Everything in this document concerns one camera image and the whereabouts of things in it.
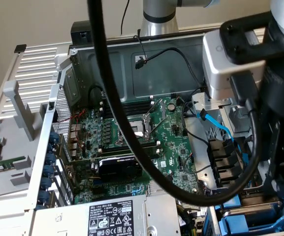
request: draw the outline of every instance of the capacitor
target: capacitor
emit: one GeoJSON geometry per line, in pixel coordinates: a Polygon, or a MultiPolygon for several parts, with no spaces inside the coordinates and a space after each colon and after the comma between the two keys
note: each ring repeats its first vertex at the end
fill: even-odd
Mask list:
{"type": "Polygon", "coordinates": [[[95,171],[96,172],[98,171],[98,168],[99,168],[99,162],[98,162],[98,160],[96,160],[96,162],[95,162],[95,171]]]}
{"type": "Polygon", "coordinates": [[[94,163],[94,162],[91,163],[91,170],[92,170],[92,171],[95,170],[95,163],[94,163]]]}
{"type": "Polygon", "coordinates": [[[169,103],[167,108],[168,108],[168,111],[170,112],[174,112],[176,110],[176,106],[173,103],[169,103]]]}

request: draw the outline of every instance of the black plastic connector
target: black plastic connector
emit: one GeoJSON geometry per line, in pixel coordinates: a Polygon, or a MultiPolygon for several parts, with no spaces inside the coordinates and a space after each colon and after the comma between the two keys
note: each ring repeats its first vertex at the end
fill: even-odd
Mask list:
{"type": "Polygon", "coordinates": [[[248,112],[256,108],[258,90],[250,71],[239,72],[230,77],[230,84],[237,103],[248,112]]]}
{"type": "Polygon", "coordinates": [[[137,63],[135,63],[135,69],[138,70],[142,68],[144,64],[145,64],[145,60],[141,57],[141,59],[138,60],[137,63]]]}
{"type": "Polygon", "coordinates": [[[170,94],[170,98],[171,99],[176,99],[177,98],[177,94],[175,92],[170,94]]]}
{"type": "Polygon", "coordinates": [[[74,22],[71,28],[73,46],[92,44],[91,24],[89,21],[74,22]]]}
{"type": "Polygon", "coordinates": [[[23,53],[27,48],[27,44],[20,44],[20,45],[17,45],[15,50],[14,50],[14,53],[23,53]]]}
{"type": "Polygon", "coordinates": [[[203,108],[202,111],[200,112],[200,117],[203,121],[206,121],[205,116],[207,115],[207,111],[203,108]]]}

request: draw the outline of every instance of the cable connector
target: cable connector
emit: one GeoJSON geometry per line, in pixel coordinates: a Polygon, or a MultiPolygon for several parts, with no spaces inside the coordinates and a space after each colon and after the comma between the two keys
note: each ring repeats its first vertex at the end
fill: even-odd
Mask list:
{"type": "Polygon", "coordinates": [[[206,121],[206,118],[205,118],[206,115],[207,115],[207,111],[203,108],[202,111],[200,112],[200,118],[203,121],[206,121]]]}
{"type": "Polygon", "coordinates": [[[146,64],[146,61],[142,57],[140,57],[140,60],[138,60],[137,63],[135,63],[135,69],[138,70],[142,68],[144,64],[146,64]]]}
{"type": "Polygon", "coordinates": [[[230,84],[240,106],[246,107],[248,112],[256,109],[258,90],[249,70],[233,74],[230,77],[230,84]]]}

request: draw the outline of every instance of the screw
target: screw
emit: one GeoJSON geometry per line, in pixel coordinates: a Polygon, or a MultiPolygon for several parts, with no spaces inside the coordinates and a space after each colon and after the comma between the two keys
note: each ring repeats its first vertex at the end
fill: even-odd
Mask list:
{"type": "Polygon", "coordinates": [[[227,27],[227,30],[228,30],[228,32],[232,32],[233,26],[232,26],[232,25],[229,25],[229,26],[227,27]]]}

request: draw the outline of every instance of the robotic arm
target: robotic arm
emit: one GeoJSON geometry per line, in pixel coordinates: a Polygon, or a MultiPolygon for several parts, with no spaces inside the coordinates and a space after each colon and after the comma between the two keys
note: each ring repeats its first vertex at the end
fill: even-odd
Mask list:
{"type": "Polygon", "coordinates": [[[178,32],[176,7],[209,7],[219,0],[144,0],[140,36],[178,32]]]}
{"type": "Polygon", "coordinates": [[[272,0],[271,12],[225,22],[203,39],[203,69],[209,94],[222,100],[239,96],[232,81],[240,77],[258,87],[257,110],[262,134],[261,160],[268,161],[264,189],[284,197],[284,0],[272,0]],[[266,28],[263,43],[253,30],[266,28]]]}

